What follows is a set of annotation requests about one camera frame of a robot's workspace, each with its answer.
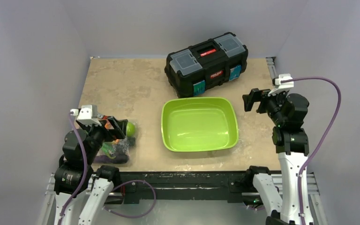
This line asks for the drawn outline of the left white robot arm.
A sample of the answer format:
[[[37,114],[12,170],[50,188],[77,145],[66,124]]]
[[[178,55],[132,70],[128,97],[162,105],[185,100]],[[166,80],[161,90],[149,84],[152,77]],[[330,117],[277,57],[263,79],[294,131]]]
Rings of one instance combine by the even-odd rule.
[[[65,136],[63,160],[54,174],[57,212],[55,224],[75,225],[76,209],[83,200],[87,182],[93,174],[91,167],[98,152],[105,144],[127,137],[128,120],[113,116],[77,115],[71,121],[72,130]]]

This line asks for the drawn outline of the clear zip top bag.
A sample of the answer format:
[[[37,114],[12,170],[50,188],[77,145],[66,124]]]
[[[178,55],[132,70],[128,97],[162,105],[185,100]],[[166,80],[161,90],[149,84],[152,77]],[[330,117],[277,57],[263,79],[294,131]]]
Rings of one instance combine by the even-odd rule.
[[[100,148],[94,163],[97,164],[126,164],[130,160],[129,151],[136,146],[136,136],[117,139],[112,142],[104,142]]]

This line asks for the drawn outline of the black metal base frame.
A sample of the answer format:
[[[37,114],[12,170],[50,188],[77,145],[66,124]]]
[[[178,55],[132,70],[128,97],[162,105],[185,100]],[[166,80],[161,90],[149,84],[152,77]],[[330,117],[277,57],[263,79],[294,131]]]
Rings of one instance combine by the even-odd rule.
[[[151,189],[135,180],[150,183]],[[109,205],[138,204],[141,200],[221,200],[228,203],[260,205],[257,189],[252,186],[248,171],[204,172],[120,172],[115,184],[127,184],[112,191],[106,200]]]

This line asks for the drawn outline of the green fake apple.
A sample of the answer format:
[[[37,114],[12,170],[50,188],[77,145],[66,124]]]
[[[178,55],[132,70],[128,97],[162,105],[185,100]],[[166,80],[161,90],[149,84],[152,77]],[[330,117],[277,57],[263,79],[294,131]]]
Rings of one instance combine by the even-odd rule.
[[[135,124],[129,121],[126,125],[126,136],[133,137],[135,136],[135,133],[136,133]]]

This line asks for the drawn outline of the green plastic tray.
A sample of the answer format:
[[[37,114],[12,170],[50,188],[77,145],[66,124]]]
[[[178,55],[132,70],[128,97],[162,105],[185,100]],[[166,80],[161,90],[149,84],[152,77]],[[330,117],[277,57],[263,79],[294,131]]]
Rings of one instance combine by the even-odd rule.
[[[172,152],[225,150],[239,141],[236,113],[223,97],[190,97],[167,101],[161,112],[164,146]]]

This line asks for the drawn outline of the black plastic toolbox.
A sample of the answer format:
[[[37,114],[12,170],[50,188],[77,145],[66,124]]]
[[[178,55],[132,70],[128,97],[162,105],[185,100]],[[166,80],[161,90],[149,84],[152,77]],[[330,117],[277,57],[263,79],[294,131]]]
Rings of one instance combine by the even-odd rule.
[[[248,53],[247,46],[227,32],[168,54],[164,72],[179,98],[196,97],[239,78]]]

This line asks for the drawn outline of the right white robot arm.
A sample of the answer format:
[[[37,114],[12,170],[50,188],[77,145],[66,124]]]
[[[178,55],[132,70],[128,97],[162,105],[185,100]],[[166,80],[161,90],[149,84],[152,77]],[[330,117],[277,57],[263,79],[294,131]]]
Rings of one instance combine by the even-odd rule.
[[[257,113],[267,114],[274,123],[272,141],[280,163],[282,187],[274,185],[271,172],[262,166],[251,166],[244,184],[247,189],[259,193],[266,210],[267,225],[313,225],[305,166],[309,143],[302,128],[309,101],[300,94],[288,94],[287,91],[276,95],[269,92],[269,89],[252,89],[242,99],[246,112],[258,102]]]

